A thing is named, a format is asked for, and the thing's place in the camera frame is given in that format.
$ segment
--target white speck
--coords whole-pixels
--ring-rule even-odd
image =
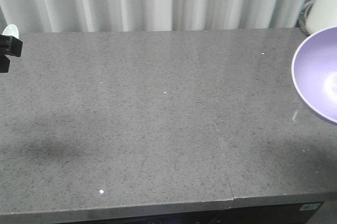
[[[295,123],[297,123],[296,116],[297,116],[298,112],[299,112],[299,110],[296,110],[294,115],[293,115],[293,122],[295,122]]]

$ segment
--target black object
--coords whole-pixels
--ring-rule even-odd
[[[8,73],[10,61],[5,55],[20,57],[22,41],[14,36],[0,35],[0,73]]]
[[[321,202],[174,213],[68,224],[304,224]]]

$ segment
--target purple bowl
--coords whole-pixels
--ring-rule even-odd
[[[291,74],[305,103],[337,124],[337,26],[320,30],[301,43]]]

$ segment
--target countertop edge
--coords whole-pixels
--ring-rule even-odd
[[[232,202],[233,199],[225,199],[206,202],[176,202],[163,203],[159,205],[137,205],[112,208],[13,213],[0,215],[0,223],[66,223],[77,221],[165,215],[171,213],[194,211],[225,210],[231,207]]]
[[[274,195],[262,197],[236,197],[231,208],[275,206],[297,203],[324,202],[337,200],[337,192],[322,192],[316,194]]]

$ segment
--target quartz countertop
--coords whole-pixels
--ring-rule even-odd
[[[0,75],[0,223],[337,199],[298,28],[27,33]]]

